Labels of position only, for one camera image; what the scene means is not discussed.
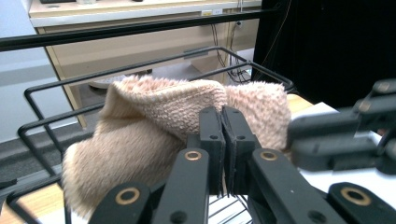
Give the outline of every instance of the towel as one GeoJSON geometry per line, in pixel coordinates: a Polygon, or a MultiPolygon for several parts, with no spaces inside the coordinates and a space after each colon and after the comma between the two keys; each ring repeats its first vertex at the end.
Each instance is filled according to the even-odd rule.
{"type": "Polygon", "coordinates": [[[290,111],[282,85],[223,86],[213,80],[131,76],[107,90],[93,137],[64,155],[63,187],[69,208],[89,217],[109,190],[137,181],[152,186],[170,173],[187,135],[199,132],[199,111],[239,109],[263,147],[286,146],[290,111]]]}

